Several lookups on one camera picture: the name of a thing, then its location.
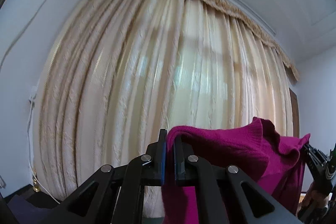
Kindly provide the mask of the magenta knit sweater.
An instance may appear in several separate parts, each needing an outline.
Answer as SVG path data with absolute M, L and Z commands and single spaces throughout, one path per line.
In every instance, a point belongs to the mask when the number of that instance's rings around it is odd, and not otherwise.
M 310 134 L 299 139 L 281 136 L 270 120 L 254 117 L 244 127 L 207 130 L 173 127 L 167 135 L 166 185 L 162 187 L 164 223 L 198 223 L 197 200 L 192 186 L 174 185 L 174 140 L 190 143 L 195 155 L 212 165 L 235 165 L 287 210 L 295 214 L 303 184 L 305 164 L 300 156 Z

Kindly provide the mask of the brown wooden window frame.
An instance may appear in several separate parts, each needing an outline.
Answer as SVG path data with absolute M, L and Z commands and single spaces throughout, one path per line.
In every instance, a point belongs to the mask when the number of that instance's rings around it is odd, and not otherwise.
M 293 136 L 299 138 L 299 107 L 297 95 L 289 89 L 290 100 L 291 100 L 291 109 L 292 109 L 292 120 L 293 120 Z

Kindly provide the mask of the gold curtain tieback tassel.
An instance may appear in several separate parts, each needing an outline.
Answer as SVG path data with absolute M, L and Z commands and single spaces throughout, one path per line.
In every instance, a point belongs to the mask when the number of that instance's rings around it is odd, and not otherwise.
M 32 172 L 32 175 L 33 175 L 33 190 L 38 193 L 38 192 L 41 191 L 41 186 L 40 186 L 38 178 L 37 178 L 37 173 L 34 169 L 32 169 L 31 172 Z

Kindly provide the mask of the beige patterned curtain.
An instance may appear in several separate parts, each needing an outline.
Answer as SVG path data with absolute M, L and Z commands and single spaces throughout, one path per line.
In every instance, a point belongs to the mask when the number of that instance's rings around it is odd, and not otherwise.
M 292 136 L 289 73 L 299 78 L 278 43 L 226 0 L 81 0 L 40 78 L 38 180 L 64 200 L 177 125 L 227 129 L 260 117 Z

